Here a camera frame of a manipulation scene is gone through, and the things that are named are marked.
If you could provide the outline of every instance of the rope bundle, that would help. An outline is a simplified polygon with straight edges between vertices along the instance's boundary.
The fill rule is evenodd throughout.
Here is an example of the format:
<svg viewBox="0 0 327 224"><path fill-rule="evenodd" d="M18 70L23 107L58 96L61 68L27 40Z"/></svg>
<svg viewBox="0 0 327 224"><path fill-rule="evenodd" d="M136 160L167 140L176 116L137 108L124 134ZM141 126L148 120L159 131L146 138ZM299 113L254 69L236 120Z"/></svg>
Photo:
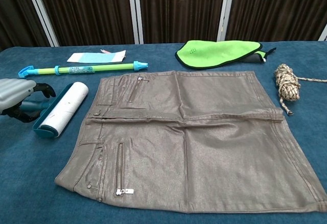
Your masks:
<svg viewBox="0 0 327 224"><path fill-rule="evenodd" d="M281 64L275 71L276 85L278 88L278 95L280 97L279 102L281 106L286 110L288 115L292 115L293 112L286 107L284 100L296 101L300 99L299 89L301 85L298 80L306 80L311 82L323 82L327 83L327 80L300 78L295 76L293 70L286 64Z"/></svg>

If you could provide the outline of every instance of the lint roller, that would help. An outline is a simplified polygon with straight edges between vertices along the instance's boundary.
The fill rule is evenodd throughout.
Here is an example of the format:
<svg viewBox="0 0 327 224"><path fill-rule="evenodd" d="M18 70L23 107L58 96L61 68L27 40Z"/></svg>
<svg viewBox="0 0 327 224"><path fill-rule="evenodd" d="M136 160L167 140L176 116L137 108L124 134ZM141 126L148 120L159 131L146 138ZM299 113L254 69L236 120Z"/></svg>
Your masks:
<svg viewBox="0 0 327 224"><path fill-rule="evenodd" d="M33 125L40 137L58 137L79 108L88 88L81 82L68 85Z"/></svg>

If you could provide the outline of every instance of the zipper pull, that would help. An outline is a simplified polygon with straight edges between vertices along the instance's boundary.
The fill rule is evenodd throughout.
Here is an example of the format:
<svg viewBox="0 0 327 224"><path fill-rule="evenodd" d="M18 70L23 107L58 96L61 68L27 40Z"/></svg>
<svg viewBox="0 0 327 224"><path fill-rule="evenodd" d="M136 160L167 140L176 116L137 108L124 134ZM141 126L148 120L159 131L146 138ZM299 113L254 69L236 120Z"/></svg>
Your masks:
<svg viewBox="0 0 327 224"><path fill-rule="evenodd" d="M134 194L134 189L126 188L126 189L117 189L116 195L120 196L122 194Z"/></svg>
<svg viewBox="0 0 327 224"><path fill-rule="evenodd" d="M147 80L147 79L145 79L145 78L143 78L143 77L137 77L137 81L141 81L141 80L149 81L149 80Z"/></svg>

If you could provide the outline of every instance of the gray metallic skirt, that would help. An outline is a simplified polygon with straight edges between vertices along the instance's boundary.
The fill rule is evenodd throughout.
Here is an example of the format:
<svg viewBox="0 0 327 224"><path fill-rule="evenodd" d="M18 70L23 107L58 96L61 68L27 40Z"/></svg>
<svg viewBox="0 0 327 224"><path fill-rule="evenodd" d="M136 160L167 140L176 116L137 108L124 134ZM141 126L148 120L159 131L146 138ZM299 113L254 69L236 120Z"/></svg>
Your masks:
<svg viewBox="0 0 327 224"><path fill-rule="evenodd" d="M327 196L254 72L101 80L56 184L179 212L327 211Z"/></svg>

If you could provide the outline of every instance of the gray robot arm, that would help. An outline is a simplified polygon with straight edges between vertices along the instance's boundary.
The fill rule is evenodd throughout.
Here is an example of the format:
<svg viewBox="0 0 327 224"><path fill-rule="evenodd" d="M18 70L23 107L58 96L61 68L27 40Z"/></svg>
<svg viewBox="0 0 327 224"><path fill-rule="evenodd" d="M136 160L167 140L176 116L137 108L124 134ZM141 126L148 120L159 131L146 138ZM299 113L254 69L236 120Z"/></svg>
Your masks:
<svg viewBox="0 0 327 224"><path fill-rule="evenodd" d="M0 80L0 115L8 115L22 122L36 120L41 111L32 115L25 114L20 110L21 102L35 91L42 91L46 98L55 97L53 88L44 83L36 83L33 80L1 79Z"/></svg>

